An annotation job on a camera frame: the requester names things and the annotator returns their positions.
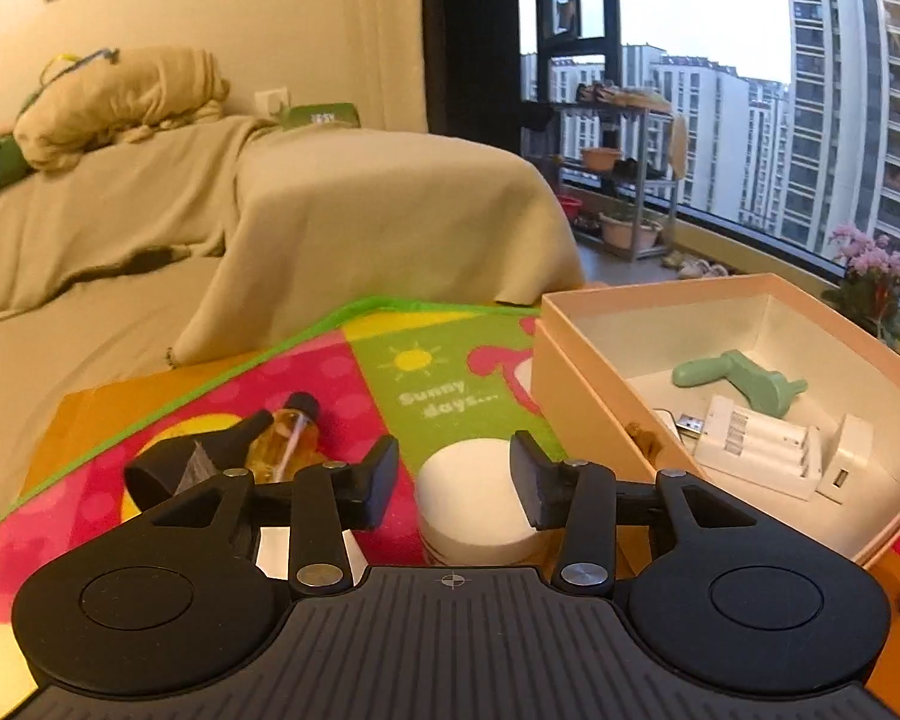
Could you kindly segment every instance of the yellow circle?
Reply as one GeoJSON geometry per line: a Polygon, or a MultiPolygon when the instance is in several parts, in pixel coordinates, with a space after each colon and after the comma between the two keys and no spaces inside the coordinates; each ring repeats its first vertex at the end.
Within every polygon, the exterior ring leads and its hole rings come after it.
{"type": "Polygon", "coordinates": [[[399,370],[422,370],[434,360],[434,356],[424,349],[408,349],[405,352],[397,352],[394,357],[394,365],[399,370]]]}
{"type": "MultiPolygon", "coordinates": [[[[208,433],[211,430],[226,430],[239,421],[240,418],[232,413],[204,413],[203,415],[192,416],[190,419],[185,419],[183,422],[178,422],[175,425],[170,425],[165,430],[161,430],[156,436],[146,442],[136,456],[139,457],[155,445],[156,442],[162,442],[164,439],[208,433]]],[[[133,503],[130,494],[124,490],[124,499],[120,504],[120,522],[127,522],[130,517],[136,517],[137,514],[140,514],[140,509],[137,509],[137,505],[133,503]]]]}

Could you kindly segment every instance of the orange table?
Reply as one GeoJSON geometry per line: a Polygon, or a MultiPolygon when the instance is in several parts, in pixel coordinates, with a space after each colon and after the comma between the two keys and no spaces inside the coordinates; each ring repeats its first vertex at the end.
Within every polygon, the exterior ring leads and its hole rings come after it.
{"type": "MultiPolygon", "coordinates": [[[[24,491],[58,473],[170,400],[180,398],[254,356],[248,354],[180,368],[66,396],[34,453],[24,491]]],[[[900,557],[889,552],[872,573],[895,604],[900,598],[900,557]]],[[[869,681],[869,688],[900,714],[900,616],[896,610],[893,611],[890,639],[869,681]]]]}

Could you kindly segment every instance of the cardboard box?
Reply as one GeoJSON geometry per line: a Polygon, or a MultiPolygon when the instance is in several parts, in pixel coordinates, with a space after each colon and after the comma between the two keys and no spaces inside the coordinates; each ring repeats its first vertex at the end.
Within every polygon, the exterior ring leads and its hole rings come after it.
{"type": "MultiPolygon", "coordinates": [[[[533,398],[566,450],[651,481],[685,469],[871,566],[900,534],[900,357],[823,303],[774,275],[554,293],[543,299],[535,336],[533,398]],[[815,493],[800,501],[703,471],[654,409],[705,418],[714,394],[746,407],[726,381],[679,389],[676,365],[739,349],[767,370],[806,379],[788,421],[821,429],[823,456],[846,413],[874,425],[866,484],[845,503],[815,493]],[[652,466],[624,425],[654,430],[663,450],[652,466]]],[[[621,535],[629,563],[649,560],[642,538],[621,535]]]]}

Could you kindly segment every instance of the sky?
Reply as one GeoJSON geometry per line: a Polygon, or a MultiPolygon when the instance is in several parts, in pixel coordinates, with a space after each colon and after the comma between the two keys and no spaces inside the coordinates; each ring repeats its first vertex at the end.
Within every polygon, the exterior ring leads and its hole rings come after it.
{"type": "MultiPolygon", "coordinates": [[[[620,0],[623,42],[704,56],[741,76],[790,82],[788,0],[620,0]]],[[[583,37],[602,29],[602,1],[583,0],[583,37]]],[[[535,5],[520,0],[521,52],[535,51],[535,5]]]]}

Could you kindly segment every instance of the red bucket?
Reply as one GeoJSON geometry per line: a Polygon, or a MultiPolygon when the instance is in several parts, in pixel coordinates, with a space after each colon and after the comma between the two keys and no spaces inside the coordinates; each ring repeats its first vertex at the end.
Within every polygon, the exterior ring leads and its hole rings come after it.
{"type": "Polygon", "coordinates": [[[576,197],[568,197],[566,194],[558,194],[557,200],[560,201],[560,208],[563,209],[563,213],[566,214],[568,221],[573,221],[577,218],[577,215],[580,213],[580,209],[583,208],[583,201],[576,199],[576,197]]]}

